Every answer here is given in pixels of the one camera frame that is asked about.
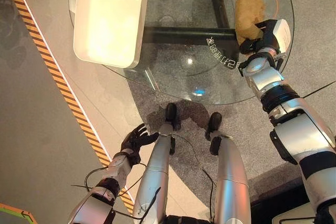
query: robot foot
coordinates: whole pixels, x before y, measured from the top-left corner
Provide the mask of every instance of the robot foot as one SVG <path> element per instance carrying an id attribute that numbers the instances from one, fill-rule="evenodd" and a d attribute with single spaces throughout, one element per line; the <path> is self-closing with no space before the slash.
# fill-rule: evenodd
<path id="1" fill-rule="evenodd" d="M 218 131 L 220 124 L 222 123 L 222 115 L 218 112 L 212 113 L 210 120 L 208 122 L 208 128 L 205 132 L 205 138 L 208 141 L 211 141 L 210 133 L 214 131 Z"/>

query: brown stuffed toy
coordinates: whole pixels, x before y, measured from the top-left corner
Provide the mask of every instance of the brown stuffed toy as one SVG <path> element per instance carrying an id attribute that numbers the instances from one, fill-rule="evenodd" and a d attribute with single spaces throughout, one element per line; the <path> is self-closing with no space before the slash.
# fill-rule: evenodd
<path id="1" fill-rule="evenodd" d="M 255 26 L 264 20 L 265 3 L 263 0 L 236 1 L 236 34 L 239 45 L 245 39 L 263 37 L 263 31 Z"/>

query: glass tabletop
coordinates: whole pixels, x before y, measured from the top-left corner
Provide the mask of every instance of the glass tabletop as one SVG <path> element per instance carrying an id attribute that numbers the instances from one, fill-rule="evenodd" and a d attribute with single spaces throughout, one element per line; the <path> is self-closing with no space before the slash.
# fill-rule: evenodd
<path id="1" fill-rule="evenodd" d="M 235 38 L 236 0 L 148 0 L 139 64 L 106 66 L 129 80 L 174 97 L 230 104 L 254 96 L 237 66 L 247 58 Z M 285 19 L 293 33 L 291 0 L 264 0 L 266 19 Z M 74 4 L 69 0 L 70 16 Z M 282 64 L 286 66 L 289 57 Z"/>

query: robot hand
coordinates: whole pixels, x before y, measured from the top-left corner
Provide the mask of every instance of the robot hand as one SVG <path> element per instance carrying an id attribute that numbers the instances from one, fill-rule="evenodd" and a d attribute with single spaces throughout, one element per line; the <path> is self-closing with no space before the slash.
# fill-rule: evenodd
<path id="1" fill-rule="evenodd" d="M 140 163 L 140 148 L 143 145 L 154 143 L 159 137 L 158 132 L 148 135 L 146 130 L 147 128 L 145 127 L 145 124 L 140 124 L 126 136 L 121 144 L 120 153 L 127 153 L 131 166 Z"/>

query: hazard stripe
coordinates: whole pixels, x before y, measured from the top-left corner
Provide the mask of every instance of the hazard stripe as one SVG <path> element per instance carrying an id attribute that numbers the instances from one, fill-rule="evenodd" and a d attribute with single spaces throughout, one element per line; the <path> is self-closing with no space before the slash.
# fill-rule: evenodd
<path id="1" fill-rule="evenodd" d="M 28 32 L 33 39 L 33 42 L 36 45 L 37 50 L 39 51 L 42 59 L 44 60 L 44 63 L 50 72 L 53 80 L 55 81 L 59 91 L 63 95 L 63 98 L 67 102 L 69 109 L 71 110 L 72 114 L 76 118 L 80 128 L 84 132 L 84 135 L 86 136 L 88 142 L 90 143 L 92 149 L 94 150 L 95 154 L 97 155 L 100 163 L 103 166 L 107 166 L 110 164 L 108 155 L 105 153 L 103 147 L 101 146 L 94 130 L 91 128 L 85 114 L 82 112 L 79 104 L 77 103 L 74 94 L 68 87 L 63 74 L 60 72 L 60 70 L 57 67 L 57 64 L 54 61 L 54 58 L 51 56 L 51 53 L 49 52 L 49 49 L 43 40 L 42 35 L 39 33 L 39 30 L 36 27 L 36 24 L 25 5 L 24 0 L 13 0 L 18 12 L 26 25 L 26 28 L 28 29 Z M 121 194 L 125 192 L 126 190 L 123 188 L 121 190 Z M 131 197 L 128 195 L 128 193 L 122 195 L 121 200 L 123 200 L 127 210 L 129 213 L 133 213 L 133 202 Z"/>

